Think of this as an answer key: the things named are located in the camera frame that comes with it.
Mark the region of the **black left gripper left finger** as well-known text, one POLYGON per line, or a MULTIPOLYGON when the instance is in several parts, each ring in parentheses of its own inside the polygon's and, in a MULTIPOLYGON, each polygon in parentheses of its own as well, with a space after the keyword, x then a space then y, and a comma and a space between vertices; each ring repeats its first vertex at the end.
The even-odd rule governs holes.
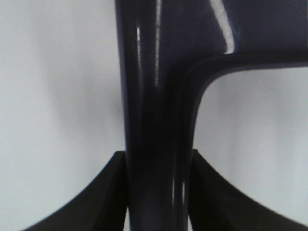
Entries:
POLYGON ((121 231, 126 211, 126 159, 124 151, 117 151, 81 193, 28 230, 121 231))

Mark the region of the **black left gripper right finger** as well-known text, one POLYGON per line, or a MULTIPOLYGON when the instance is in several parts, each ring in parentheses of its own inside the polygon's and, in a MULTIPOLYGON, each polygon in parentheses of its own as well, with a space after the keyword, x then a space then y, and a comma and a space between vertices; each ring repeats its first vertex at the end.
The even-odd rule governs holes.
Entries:
POLYGON ((307 226, 254 201, 232 186, 194 149, 189 217, 194 231, 306 231, 307 226))

